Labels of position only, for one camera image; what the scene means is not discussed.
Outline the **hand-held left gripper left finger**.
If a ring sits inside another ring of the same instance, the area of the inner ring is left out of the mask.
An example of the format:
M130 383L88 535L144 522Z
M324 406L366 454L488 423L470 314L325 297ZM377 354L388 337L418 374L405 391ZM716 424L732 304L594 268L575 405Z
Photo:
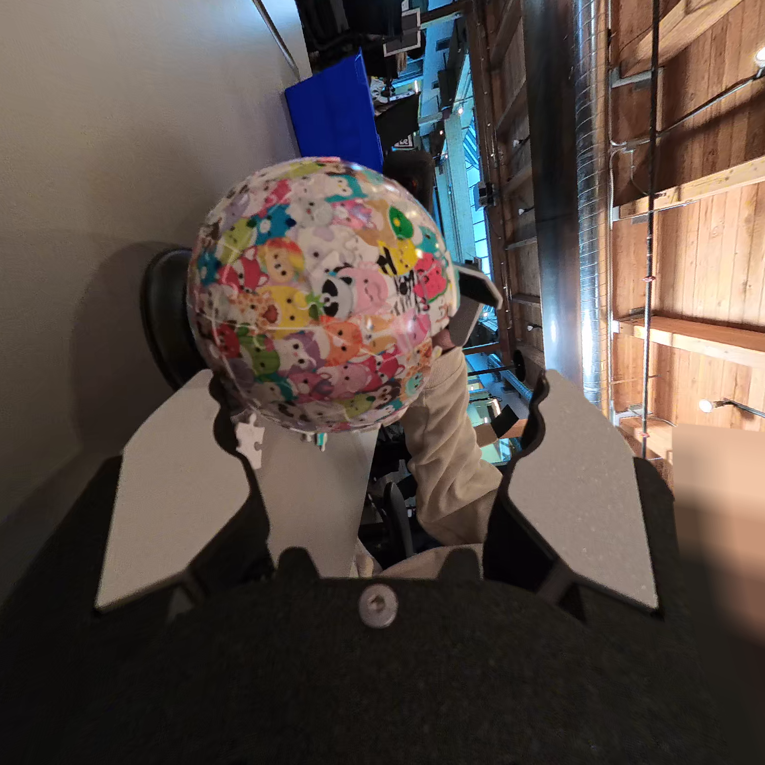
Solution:
M197 373L125 446L98 610L167 585L208 594L273 570L265 502L214 384L210 370Z

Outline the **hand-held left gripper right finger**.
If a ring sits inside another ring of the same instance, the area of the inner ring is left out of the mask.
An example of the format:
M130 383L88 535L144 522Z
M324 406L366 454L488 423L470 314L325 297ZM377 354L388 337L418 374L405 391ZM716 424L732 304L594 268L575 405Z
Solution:
M548 370L521 442L492 505L484 578L556 605L584 585L655 611L634 455L624 439L574 383Z

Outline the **colourful puzzle ball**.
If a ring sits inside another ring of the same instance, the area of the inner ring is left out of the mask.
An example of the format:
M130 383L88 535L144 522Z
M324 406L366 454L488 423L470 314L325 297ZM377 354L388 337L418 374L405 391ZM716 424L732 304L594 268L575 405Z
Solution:
M311 434L403 416L459 300L426 208L339 158L286 161L235 184L206 215L187 272L196 345L230 398Z

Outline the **person's right forearm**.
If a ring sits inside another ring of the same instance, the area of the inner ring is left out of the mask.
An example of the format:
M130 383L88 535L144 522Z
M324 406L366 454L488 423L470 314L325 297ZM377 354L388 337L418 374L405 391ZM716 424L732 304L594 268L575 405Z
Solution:
M502 481L483 460L468 405L467 364L463 351L453 348L435 360L401 419L418 523L444 546L484 542Z

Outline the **white puzzle piece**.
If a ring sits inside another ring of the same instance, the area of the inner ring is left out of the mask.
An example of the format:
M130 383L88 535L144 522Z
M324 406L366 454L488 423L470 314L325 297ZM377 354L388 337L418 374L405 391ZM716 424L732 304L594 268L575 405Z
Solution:
M253 471L261 468L263 462L263 438L265 428L255 412L242 412L232 420L236 440L236 451Z

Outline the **black ball stand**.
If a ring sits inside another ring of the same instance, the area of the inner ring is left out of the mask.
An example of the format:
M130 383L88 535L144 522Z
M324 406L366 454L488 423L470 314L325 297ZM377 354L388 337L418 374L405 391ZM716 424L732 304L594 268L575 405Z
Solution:
M168 386L177 391L206 368L187 315L186 278L191 249L159 252L141 280L141 324L151 356Z

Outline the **dark steel column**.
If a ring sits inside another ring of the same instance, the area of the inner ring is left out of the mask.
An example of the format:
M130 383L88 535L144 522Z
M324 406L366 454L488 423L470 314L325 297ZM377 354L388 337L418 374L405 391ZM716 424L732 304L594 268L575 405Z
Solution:
M582 387L572 2L523 5L545 367Z

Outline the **person's beige sweatshirt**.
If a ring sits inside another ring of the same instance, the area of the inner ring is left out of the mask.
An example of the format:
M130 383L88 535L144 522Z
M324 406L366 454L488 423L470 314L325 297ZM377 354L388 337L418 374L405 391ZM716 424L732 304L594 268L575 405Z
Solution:
M472 551L479 561L479 578L483 578L482 544L442 546L414 554L387 569L374 559L368 550L357 540L350 563L351 579L436 579L447 557L456 550Z

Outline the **black office chair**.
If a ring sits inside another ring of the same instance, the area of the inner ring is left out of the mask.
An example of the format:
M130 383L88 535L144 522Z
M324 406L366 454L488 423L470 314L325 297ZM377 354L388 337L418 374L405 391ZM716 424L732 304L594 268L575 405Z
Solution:
M367 492L367 500L382 519L396 561L415 554L406 501L395 481L383 478Z

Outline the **blue plastic bin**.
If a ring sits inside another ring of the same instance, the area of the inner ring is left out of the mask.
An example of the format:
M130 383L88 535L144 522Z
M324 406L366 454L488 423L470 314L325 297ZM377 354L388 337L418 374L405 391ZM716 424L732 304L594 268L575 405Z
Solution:
M284 91L302 158L339 158L382 172L383 150L361 51Z

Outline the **silver ventilation duct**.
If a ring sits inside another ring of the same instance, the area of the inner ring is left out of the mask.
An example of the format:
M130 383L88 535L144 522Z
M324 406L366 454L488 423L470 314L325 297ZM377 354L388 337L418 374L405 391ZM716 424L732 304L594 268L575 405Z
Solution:
M572 13L582 386L608 417L608 3L575 1Z

